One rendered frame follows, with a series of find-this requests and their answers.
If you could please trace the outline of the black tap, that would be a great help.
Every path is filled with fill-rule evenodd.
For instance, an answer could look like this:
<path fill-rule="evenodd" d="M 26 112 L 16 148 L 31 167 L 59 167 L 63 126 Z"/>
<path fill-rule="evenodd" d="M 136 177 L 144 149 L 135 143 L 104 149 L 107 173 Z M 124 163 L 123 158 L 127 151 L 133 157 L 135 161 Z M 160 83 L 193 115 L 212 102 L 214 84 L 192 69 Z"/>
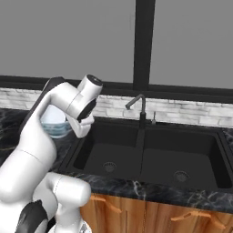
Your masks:
<path fill-rule="evenodd" d="M 125 107 L 127 110 L 130 109 L 131 106 L 133 106 L 137 100 L 142 99 L 142 107 L 141 107 L 141 112 L 140 112 L 140 116 L 139 116 L 139 128 L 140 129 L 144 129 L 145 125 L 146 125 L 146 98 L 143 94 L 139 94 L 138 96 L 134 97 L 131 101 L 129 101 Z"/>

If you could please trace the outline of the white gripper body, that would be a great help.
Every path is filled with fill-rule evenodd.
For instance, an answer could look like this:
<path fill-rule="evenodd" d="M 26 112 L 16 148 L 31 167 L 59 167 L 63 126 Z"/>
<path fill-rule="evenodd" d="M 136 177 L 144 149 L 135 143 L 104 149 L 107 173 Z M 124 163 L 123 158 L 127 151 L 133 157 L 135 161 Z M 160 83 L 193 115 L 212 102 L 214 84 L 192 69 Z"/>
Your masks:
<path fill-rule="evenodd" d="M 70 116 L 66 116 L 66 118 L 77 138 L 85 137 L 91 129 L 92 124 L 95 122 L 92 114 L 90 114 L 87 118 L 82 119 L 81 122 L 78 122 L 76 119 Z"/>

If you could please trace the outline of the wooden cupboard door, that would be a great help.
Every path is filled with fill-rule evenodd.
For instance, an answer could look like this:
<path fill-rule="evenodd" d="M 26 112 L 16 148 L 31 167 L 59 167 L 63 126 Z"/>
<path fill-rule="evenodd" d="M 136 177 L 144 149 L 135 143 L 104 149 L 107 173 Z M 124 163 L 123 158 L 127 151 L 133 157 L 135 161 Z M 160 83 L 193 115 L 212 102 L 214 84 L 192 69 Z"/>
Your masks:
<path fill-rule="evenodd" d="M 144 201 L 100 194 L 92 195 L 105 198 L 122 210 L 122 213 L 117 214 L 105 203 L 90 199 L 81 208 L 81 214 L 93 233 L 143 233 Z"/>
<path fill-rule="evenodd" d="M 207 211 L 147 202 L 144 216 L 144 233 L 233 233 L 233 214 L 207 211 L 214 213 L 226 226 L 225 229 L 215 227 L 209 218 L 203 217 L 189 217 L 182 221 L 170 220 L 172 217 L 178 217 L 193 210 Z"/>

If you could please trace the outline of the pale blue bowl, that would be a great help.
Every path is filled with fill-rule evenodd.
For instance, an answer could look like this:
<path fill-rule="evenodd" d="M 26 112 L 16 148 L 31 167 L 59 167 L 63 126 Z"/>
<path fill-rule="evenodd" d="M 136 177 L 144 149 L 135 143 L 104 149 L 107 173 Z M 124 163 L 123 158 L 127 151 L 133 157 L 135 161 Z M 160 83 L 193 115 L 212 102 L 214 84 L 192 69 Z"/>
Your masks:
<path fill-rule="evenodd" d="M 42 127 L 51 138 L 62 138 L 72 131 L 72 128 L 67 121 L 57 124 L 43 123 Z"/>

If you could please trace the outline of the black window frame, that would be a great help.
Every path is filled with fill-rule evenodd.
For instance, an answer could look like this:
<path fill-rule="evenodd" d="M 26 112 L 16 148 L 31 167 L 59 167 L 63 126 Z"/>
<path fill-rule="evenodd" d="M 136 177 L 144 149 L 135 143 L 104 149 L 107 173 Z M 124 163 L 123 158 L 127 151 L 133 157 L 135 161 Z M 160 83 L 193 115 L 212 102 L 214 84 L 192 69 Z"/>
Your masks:
<path fill-rule="evenodd" d="M 0 86 L 233 104 L 233 0 L 0 0 Z"/>

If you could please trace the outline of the black double sink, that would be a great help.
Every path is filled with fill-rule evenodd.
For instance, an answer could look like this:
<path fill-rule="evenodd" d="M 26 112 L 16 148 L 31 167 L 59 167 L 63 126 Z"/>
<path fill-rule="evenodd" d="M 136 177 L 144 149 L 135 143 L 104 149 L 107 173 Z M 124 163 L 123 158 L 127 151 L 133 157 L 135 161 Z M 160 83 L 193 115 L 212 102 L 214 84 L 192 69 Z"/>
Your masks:
<path fill-rule="evenodd" d="M 219 129 L 98 117 L 59 170 L 233 193 L 233 158 Z"/>

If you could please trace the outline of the white cup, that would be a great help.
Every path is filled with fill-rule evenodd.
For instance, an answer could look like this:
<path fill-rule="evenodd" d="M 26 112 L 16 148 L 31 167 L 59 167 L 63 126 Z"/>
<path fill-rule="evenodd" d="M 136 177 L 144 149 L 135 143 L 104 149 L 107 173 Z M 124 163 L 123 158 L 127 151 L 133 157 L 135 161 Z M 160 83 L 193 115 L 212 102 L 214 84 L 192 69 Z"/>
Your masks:
<path fill-rule="evenodd" d="M 58 107 L 49 105 L 41 117 L 43 124 L 61 124 L 66 121 L 66 116 Z"/>

